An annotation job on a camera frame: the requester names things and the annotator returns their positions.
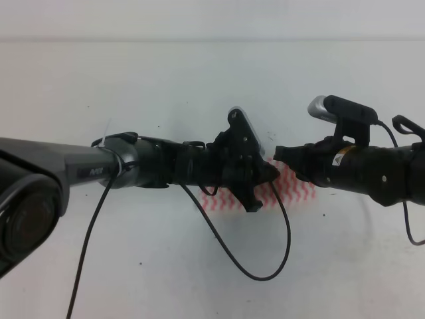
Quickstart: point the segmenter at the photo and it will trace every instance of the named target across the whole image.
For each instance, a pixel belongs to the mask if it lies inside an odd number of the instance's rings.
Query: robotic arm
[[[289,165],[298,179],[367,194],[384,206],[402,201],[406,216],[405,201],[425,205],[424,129],[402,116],[393,118],[398,132],[416,134],[422,140],[399,148],[371,108],[336,96],[318,96],[308,111],[336,128],[333,136],[316,144],[276,147],[274,159]],[[66,211],[70,186],[80,183],[106,185],[116,176],[112,188],[198,185],[207,195],[227,187],[246,211],[259,210],[262,202],[255,197],[254,187],[275,180],[279,172],[262,159],[260,142],[241,109],[231,109],[228,122],[229,129],[208,144],[180,144],[133,132],[96,140],[91,148],[0,138],[0,278],[46,240]],[[383,126],[396,147],[369,146],[371,125]],[[209,193],[206,187],[214,191]],[[281,267],[272,276],[256,280],[273,278],[283,268],[290,246],[287,227]],[[421,245],[411,238],[408,218],[406,228],[410,241]]]
[[[213,143],[182,144],[128,132],[92,147],[0,138],[0,278],[51,234],[66,211],[70,186],[99,181],[112,188],[167,188],[169,184],[227,187],[246,211],[262,202],[254,187],[279,171],[263,161],[246,115],[229,112],[230,127]]]
[[[392,123],[398,132],[416,134],[422,141],[400,148],[378,148],[369,146],[370,125],[383,126],[393,142],[395,139],[373,109],[336,96],[318,96],[308,112],[336,124],[336,128],[333,136],[316,144],[276,147],[274,159],[286,163],[298,179],[367,194],[383,206],[402,201],[425,205],[424,129],[396,116]],[[344,136],[354,138],[355,143],[345,141]]]

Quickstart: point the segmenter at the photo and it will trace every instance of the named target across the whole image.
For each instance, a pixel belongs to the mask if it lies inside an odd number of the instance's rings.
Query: black cable
[[[391,132],[390,128],[384,123],[379,121],[378,125],[382,126],[387,133],[389,134],[392,143],[394,144],[394,147],[397,148],[398,144],[396,141],[396,138],[394,137],[394,134]],[[422,246],[425,245],[425,239],[423,241],[415,241],[412,237],[412,233],[410,231],[410,222],[409,222],[409,212],[407,209],[407,202],[403,201],[403,210],[404,210],[404,224],[406,224],[406,233],[407,233],[407,237],[409,238],[409,241],[412,243],[412,245],[415,246]]]
[[[193,203],[195,203],[195,205],[198,207],[199,211],[201,212],[202,216],[204,217],[205,221],[207,222],[208,226],[210,227],[212,233],[214,233],[214,236],[217,238],[218,242],[220,243],[221,247],[224,249],[224,251],[226,252],[226,254],[229,256],[229,258],[232,260],[232,262],[235,264],[236,267],[238,267],[238,269],[240,271],[242,271],[247,277],[253,279],[253,280],[257,280],[257,281],[267,281],[270,279],[273,279],[274,277],[276,277],[281,271],[282,269],[285,267],[286,261],[288,259],[289,253],[290,253],[290,249],[291,249],[291,227],[290,227],[290,221],[288,219],[288,214],[286,213],[284,204],[282,203],[282,200],[280,199],[280,196],[278,194],[278,191],[276,191],[276,188],[274,187],[273,183],[270,182],[270,187],[272,188],[273,194],[276,196],[276,199],[278,200],[279,206],[282,210],[282,213],[284,214],[284,218],[285,218],[285,223],[286,223],[286,230],[287,230],[287,234],[288,234],[288,239],[286,241],[286,251],[285,251],[285,256],[284,259],[282,261],[282,263],[280,264],[280,266],[278,267],[278,269],[271,274],[270,276],[266,276],[266,277],[257,277],[254,276],[253,274],[249,273],[237,260],[236,258],[234,258],[233,254],[230,252],[230,250],[227,248],[226,244],[224,243],[223,239],[221,238],[221,236],[218,234],[217,230],[215,229],[213,223],[211,222],[211,220],[209,219],[207,213],[205,213],[205,210],[203,209],[202,205],[199,203],[198,199],[193,195],[193,193],[189,190],[189,188],[187,188],[186,185],[182,184],[179,182],[179,185],[186,191],[187,195],[189,195],[189,197],[193,200]]]
[[[66,319],[70,319],[71,316],[72,316],[72,310],[74,309],[75,298],[77,296],[78,284],[80,283],[82,265],[84,263],[84,257],[86,256],[88,240],[90,239],[90,234],[92,233],[94,222],[96,221],[96,218],[99,215],[100,209],[102,208],[102,205],[105,201],[105,198],[106,198],[109,190],[111,189],[112,184],[115,182],[115,180],[118,176],[118,173],[119,173],[119,168],[117,167],[117,169],[113,172],[111,179],[109,180],[109,183],[107,184],[107,186],[106,186],[106,188],[105,188],[105,190],[104,190],[104,192],[103,192],[103,194],[102,194],[102,196],[99,200],[98,206],[96,207],[96,210],[94,211],[92,220],[90,221],[90,224],[87,228],[87,233],[86,233],[86,237],[84,238],[84,244],[82,245],[80,261],[78,262],[77,274],[75,276],[74,288],[72,289],[71,301],[69,303],[68,314],[66,315]]]

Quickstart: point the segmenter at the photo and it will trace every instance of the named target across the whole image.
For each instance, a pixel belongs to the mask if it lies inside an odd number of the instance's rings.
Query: white wall
[[[0,38],[424,38],[424,11],[421,0],[2,0]]]

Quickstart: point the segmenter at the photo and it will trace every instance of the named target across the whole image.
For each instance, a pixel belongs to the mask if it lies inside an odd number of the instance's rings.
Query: red and white cloth
[[[297,179],[295,172],[280,161],[274,161],[272,158],[268,158],[267,161],[274,165],[280,172],[280,176],[274,180],[274,186],[285,207],[297,205],[298,203],[315,198],[316,190],[312,183],[306,183]],[[213,191],[212,187],[208,187],[208,189],[210,192]],[[256,198],[263,202],[262,209],[279,209],[279,203],[268,183],[255,187],[254,193]],[[243,210],[242,204],[227,188],[219,188],[215,196],[205,195],[199,190],[198,200],[201,202],[205,211]]]

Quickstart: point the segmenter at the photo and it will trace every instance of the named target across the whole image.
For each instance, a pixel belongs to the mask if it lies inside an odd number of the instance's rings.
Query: yellow label
[[[333,158],[332,161],[332,165],[333,166],[340,166],[341,162],[343,161],[343,157],[346,153],[348,153],[350,150],[352,150],[353,148],[355,148],[354,145],[352,146],[347,146],[346,148],[343,148],[342,150],[340,150],[335,157]]]

